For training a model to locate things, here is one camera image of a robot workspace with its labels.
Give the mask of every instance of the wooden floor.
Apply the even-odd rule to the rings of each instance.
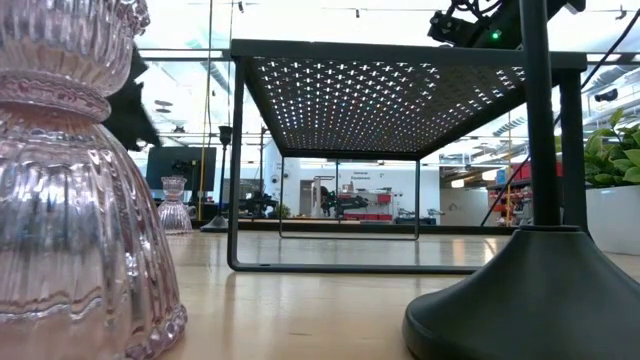
[[[234,273],[226,235],[169,239],[187,333],[169,360],[403,360],[400,324],[413,298],[462,277]],[[482,265],[507,238],[423,236],[419,242],[279,240],[241,232],[243,262]],[[612,255],[640,279],[640,258]]]

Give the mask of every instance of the ceiling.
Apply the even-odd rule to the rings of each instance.
[[[230,38],[333,41],[354,43],[406,44],[438,46],[429,38],[429,19],[437,9],[446,9],[450,0],[213,0],[212,21],[209,23],[209,1],[147,0],[151,25],[143,36],[136,38],[149,70],[138,81],[144,82],[143,104],[167,145],[202,144],[203,133],[217,132],[217,126],[227,125],[233,111],[234,66],[215,60],[207,64],[207,43],[211,25],[211,58],[222,56]],[[640,0],[587,1],[587,10],[577,15],[566,9],[549,22],[550,48],[558,51],[604,52],[622,32]],[[620,9],[629,10],[620,20]],[[465,13],[456,16],[465,17]],[[636,26],[619,46],[620,52],[640,49],[640,26]],[[600,73],[610,70],[603,67]],[[629,72],[617,80],[621,96],[616,103],[595,103],[584,97],[584,118],[589,126],[598,126],[598,114],[625,104],[635,104],[640,90],[638,71]],[[205,108],[209,98],[209,111]],[[559,108],[557,90],[554,109]],[[259,159],[259,132],[262,119],[250,97],[245,97],[245,123],[242,160]],[[462,161],[485,161],[491,154],[508,150],[505,127],[512,122],[512,150],[517,156],[526,151],[526,109],[520,107],[486,126],[450,144],[425,162],[439,158]],[[176,126],[187,134],[172,134]],[[213,138],[211,146],[218,146]],[[146,153],[132,154],[139,165],[146,162]]]

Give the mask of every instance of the black monitor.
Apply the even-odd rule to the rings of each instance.
[[[194,191],[191,202],[197,201],[200,190],[201,147],[152,147],[147,163],[147,184],[153,190],[162,189],[162,177],[182,175],[187,179],[185,190]],[[213,191],[216,175],[216,148],[205,148],[204,191]]]

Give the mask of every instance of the black stand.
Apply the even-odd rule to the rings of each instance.
[[[565,220],[575,226],[562,227],[546,1],[520,0],[520,11],[535,226],[516,231],[472,276],[412,301],[403,335],[421,360],[634,359],[640,354],[640,286],[584,232],[579,76],[560,79],[563,160],[575,156],[570,161],[577,172],[564,179],[571,189],[565,202],[573,202]]]
[[[231,143],[232,128],[230,126],[220,126],[220,142],[222,143],[222,168],[220,170],[220,197],[218,201],[218,211],[216,216],[207,225],[201,226],[201,232],[226,233],[229,231],[227,220],[222,217],[222,195],[224,193],[224,165],[227,156],[227,145]]]

